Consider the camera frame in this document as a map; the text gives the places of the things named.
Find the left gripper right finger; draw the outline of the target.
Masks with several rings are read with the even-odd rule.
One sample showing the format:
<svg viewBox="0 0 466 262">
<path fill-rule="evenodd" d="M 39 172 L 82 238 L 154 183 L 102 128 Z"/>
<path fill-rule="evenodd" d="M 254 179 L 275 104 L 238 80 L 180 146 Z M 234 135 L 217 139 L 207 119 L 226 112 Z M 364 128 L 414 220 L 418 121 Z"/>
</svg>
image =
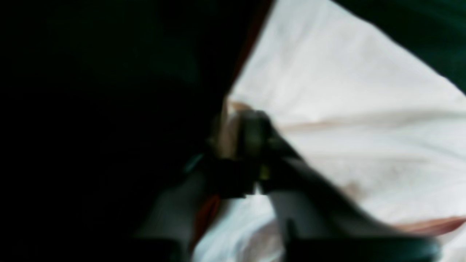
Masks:
<svg viewBox="0 0 466 262">
<path fill-rule="evenodd" d="M 263 111 L 239 114 L 244 193 L 258 185 L 273 206 L 286 262 L 436 262 L 433 237 L 403 233 L 344 196 L 273 128 Z"/>
</svg>

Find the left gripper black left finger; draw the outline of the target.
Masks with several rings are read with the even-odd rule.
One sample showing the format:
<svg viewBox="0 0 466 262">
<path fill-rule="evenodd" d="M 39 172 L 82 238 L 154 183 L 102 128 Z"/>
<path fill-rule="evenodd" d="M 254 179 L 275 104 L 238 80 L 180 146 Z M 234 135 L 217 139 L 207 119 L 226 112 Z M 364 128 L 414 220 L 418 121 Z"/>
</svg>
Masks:
<svg viewBox="0 0 466 262">
<path fill-rule="evenodd" d="M 216 157 L 211 152 L 190 157 L 181 181 L 164 189 L 127 244 L 129 262 L 190 262 L 196 243 L 213 219 L 208 201 L 244 198 L 253 192 L 253 163 Z"/>
</svg>

